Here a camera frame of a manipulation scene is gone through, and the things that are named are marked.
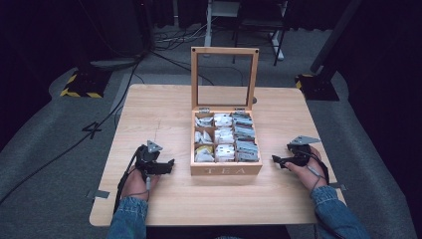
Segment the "wooden tea box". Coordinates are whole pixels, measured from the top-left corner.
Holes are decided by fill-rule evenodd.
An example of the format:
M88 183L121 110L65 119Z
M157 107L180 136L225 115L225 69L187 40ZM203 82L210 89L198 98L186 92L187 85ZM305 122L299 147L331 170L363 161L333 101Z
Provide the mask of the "wooden tea box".
M220 60L241 58L245 66L241 69L249 75L246 84L240 86L204 86L199 82L200 63L215 56ZM226 47L193 47L191 49L191 173L193 175L256 175L263 165L258 147L258 161L239 161L234 139L235 157L233 161L219 162L216 160L214 142L215 114L246 113L253 119L254 90L258 68L259 50L256 48L226 48ZM213 138L214 161L196 162L194 142L195 117L211 117L213 126L207 131Z

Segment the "row of grey tea packets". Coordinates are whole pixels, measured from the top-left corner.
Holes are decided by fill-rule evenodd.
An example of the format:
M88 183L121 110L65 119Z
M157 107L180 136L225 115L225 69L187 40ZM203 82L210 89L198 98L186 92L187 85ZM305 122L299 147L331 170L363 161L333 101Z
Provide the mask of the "row of grey tea packets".
M239 161L258 161L258 146L256 144L253 120L246 113L233 113L234 139Z

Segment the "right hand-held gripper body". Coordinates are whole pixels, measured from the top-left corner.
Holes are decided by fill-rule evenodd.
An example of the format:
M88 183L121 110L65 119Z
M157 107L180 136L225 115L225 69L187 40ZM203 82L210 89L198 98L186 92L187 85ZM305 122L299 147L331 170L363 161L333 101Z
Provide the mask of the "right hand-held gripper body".
M311 151L311 143L320 142L319 138L298 135L288 144L288 150L294 155L291 162L298 166L306 165L311 158L318 160L318 157Z

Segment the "group of white tea bags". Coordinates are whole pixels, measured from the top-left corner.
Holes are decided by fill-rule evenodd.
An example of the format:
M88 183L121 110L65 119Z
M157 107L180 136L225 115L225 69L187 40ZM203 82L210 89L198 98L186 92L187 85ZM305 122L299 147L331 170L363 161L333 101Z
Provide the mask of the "group of white tea bags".
M229 114L215 114L214 142L216 143L215 155L219 162L233 161L235 157L233 119Z

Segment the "person's right hand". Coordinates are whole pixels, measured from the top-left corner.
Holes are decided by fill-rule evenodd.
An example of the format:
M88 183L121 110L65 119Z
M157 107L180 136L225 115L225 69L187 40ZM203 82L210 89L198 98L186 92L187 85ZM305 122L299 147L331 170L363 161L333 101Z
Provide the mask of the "person's right hand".
M311 147L311 151L320 158L319 152L314 147ZM293 164L292 167L291 172L299 178L309 192L327 185L323 169L316 159L311 158L306 166L297 166Z

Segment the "yellow-black striped stand base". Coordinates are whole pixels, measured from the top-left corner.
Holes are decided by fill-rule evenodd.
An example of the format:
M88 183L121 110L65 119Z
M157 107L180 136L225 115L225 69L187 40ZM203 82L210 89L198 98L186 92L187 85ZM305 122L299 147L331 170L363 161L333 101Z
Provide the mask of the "yellow-black striped stand base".
M338 101L339 97L330 81L318 75L300 74L295 76L295 86L307 101Z
M74 71L62 89L60 96L99 99L105 95L111 72L94 70L92 72Z

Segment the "white desk frame leg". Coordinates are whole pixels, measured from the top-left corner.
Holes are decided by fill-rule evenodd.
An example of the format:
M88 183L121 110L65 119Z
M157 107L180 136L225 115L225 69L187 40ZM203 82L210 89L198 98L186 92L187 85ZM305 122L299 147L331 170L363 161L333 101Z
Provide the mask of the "white desk frame leg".
M214 17L231 17L236 18L239 2L230 2L227 0L207 0L206 10L206 34L204 46L210 47L212 42L212 20Z
M287 6L288 6L287 0L282 0L281 3L279 4L282 16L285 16ZM269 37L271 38L271 43L272 43L273 50L274 50L275 57L276 57L275 62L278 63L279 61L282 61L285 58L284 54L281 50L282 31L276 30L274 33L270 33Z

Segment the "black slanted stand pole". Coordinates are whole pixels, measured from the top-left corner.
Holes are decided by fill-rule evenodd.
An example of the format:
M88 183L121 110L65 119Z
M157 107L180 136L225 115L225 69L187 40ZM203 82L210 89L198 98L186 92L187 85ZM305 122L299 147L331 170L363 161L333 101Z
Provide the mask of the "black slanted stand pole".
M362 0L351 0L347 5L335 27L333 28L330 36L327 38L323 47L312 63L310 70L313 73L317 73L319 69L324 66L324 63L327 61L329 54L334 49L335 44L338 42L342 32L345 30L361 2Z

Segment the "person's left hand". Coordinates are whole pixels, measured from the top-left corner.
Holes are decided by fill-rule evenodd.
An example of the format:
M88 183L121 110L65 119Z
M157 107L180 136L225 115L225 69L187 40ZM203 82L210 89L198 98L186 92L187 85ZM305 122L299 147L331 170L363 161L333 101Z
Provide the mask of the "person's left hand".
M159 175L151 176L149 186L146 186L142 178L142 173L134 166L132 166L129 169L129 175L122 189L121 197L134 197L147 201L150 193L158 183L159 179Z

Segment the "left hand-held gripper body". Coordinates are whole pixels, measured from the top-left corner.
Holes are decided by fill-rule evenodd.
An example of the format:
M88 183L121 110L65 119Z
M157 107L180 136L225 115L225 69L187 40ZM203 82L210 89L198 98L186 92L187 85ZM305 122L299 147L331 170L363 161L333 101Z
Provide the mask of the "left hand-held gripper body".
M135 154L135 167L144 174L166 174L168 172L168 163L156 161L161 150L162 147L151 140L147 144L141 145Z

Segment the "black metal stand frame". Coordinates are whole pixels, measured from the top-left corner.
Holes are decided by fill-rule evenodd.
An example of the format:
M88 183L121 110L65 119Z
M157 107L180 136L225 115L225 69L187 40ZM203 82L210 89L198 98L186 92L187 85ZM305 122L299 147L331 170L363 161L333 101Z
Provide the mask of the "black metal stand frame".
M282 16L279 4L282 0L240 0L233 33L234 46L239 47L239 35L241 31L257 31L274 33L282 31L282 43L288 24L285 16Z

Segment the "group of white-yellow tea bags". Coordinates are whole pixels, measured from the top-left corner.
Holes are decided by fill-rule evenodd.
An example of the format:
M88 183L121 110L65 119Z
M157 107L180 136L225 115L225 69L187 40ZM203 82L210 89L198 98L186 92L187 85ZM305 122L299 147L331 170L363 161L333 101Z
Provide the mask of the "group of white-yellow tea bags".
M211 137L211 134L207 131L207 128L211 128L212 126L213 119L211 117L195 117L194 142L197 144L197 147L195 149L196 162L214 161L213 138Z

